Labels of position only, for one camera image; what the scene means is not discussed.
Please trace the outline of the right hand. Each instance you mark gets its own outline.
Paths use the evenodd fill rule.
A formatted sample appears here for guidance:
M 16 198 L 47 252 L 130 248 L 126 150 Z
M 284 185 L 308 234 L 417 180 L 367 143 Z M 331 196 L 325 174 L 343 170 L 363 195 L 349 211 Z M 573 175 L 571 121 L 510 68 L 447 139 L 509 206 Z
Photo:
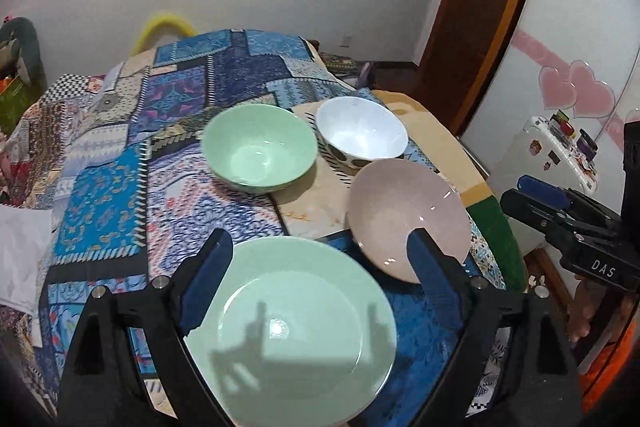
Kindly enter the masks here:
M 581 279 L 570 306 L 570 318 L 568 319 L 567 332 L 571 343 L 577 343 L 580 338 L 586 337 L 590 332 L 590 321 L 603 297 L 604 287 L 590 280 Z M 610 341 L 616 343 L 623 334 L 625 324 L 634 309 L 634 296 L 627 295 L 617 310 L 618 317 L 613 326 Z

